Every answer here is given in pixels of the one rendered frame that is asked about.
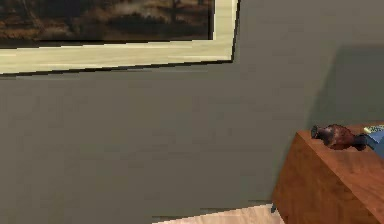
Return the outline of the brown wooden cabinet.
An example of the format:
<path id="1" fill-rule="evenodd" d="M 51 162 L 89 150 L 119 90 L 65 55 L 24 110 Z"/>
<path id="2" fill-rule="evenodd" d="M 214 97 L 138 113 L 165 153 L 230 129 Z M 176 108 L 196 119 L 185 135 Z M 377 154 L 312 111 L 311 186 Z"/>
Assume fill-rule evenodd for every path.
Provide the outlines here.
<path id="1" fill-rule="evenodd" d="M 384 224 L 384 159 L 298 131 L 272 194 L 285 224 Z"/>

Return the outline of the dark red brown vase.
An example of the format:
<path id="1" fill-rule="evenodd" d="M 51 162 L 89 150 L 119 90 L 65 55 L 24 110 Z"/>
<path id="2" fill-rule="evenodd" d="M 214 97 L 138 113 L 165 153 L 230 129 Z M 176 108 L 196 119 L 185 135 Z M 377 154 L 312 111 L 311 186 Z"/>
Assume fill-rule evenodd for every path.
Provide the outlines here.
<path id="1" fill-rule="evenodd" d="M 353 134 L 350 129 L 338 124 L 331 124 L 326 127 L 314 125 L 310 130 L 311 138 L 318 139 L 332 150 L 345 150 L 354 147 L 362 151 L 367 146 L 365 134 Z"/>

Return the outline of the cream framed dark painting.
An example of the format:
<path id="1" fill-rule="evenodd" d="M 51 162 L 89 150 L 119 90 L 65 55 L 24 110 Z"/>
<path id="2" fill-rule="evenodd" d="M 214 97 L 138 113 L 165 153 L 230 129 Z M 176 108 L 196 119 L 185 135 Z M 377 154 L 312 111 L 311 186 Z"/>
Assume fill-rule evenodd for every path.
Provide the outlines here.
<path id="1" fill-rule="evenodd" d="M 230 62 L 239 0 L 216 0 L 211 40 L 0 49 L 0 77 L 137 66 Z"/>

